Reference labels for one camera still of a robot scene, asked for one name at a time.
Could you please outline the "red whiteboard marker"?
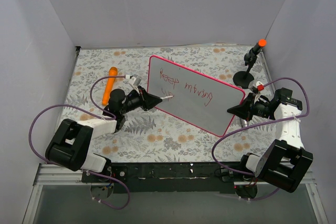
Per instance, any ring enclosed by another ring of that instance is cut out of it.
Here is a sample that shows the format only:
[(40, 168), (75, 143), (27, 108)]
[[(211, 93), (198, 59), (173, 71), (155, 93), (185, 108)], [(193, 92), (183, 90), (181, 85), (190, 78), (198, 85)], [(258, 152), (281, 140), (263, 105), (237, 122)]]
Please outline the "red whiteboard marker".
[(165, 97), (160, 97), (160, 99), (161, 100), (167, 100), (167, 99), (171, 99), (173, 97), (174, 97), (173, 95), (168, 95), (168, 96), (165, 96)]

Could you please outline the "pink framed whiteboard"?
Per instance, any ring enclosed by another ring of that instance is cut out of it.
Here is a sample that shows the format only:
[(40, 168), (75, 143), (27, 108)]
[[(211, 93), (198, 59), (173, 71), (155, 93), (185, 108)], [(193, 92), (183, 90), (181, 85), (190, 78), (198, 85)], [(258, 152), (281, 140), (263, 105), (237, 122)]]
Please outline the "pink framed whiteboard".
[(227, 110), (245, 98), (236, 86), (159, 56), (149, 59), (147, 92), (167, 98), (157, 109), (218, 137), (234, 118)]

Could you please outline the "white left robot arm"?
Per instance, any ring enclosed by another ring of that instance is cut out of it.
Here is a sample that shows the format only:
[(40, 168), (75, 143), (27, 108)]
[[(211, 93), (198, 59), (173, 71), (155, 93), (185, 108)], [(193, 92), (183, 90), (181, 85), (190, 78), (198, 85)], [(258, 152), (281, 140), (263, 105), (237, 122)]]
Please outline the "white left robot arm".
[(112, 170), (107, 166), (108, 159), (89, 152), (90, 142), (105, 134), (119, 131), (125, 123), (125, 114), (137, 108), (144, 111), (154, 108), (163, 101), (162, 98), (149, 94), (139, 86), (129, 94), (121, 89), (110, 93), (106, 112), (111, 112), (115, 119), (91, 119), (87, 121), (74, 121), (64, 119), (48, 145), (45, 157), (62, 167), (72, 171), (91, 170), (100, 182), (111, 178)]

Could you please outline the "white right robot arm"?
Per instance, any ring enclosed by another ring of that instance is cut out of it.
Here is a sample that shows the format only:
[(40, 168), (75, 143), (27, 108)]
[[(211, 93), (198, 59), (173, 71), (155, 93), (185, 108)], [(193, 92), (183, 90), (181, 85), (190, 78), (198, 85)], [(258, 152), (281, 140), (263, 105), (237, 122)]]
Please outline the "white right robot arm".
[(276, 137), (262, 156), (244, 155), (238, 166), (238, 176), (248, 181), (261, 179), (289, 193), (294, 192), (313, 161), (300, 136), (299, 116), (302, 102), (292, 97), (292, 91), (281, 88), (268, 100), (250, 93), (240, 105), (229, 108), (228, 113), (249, 121), (253, 116), (271, 119), (277, 123)]

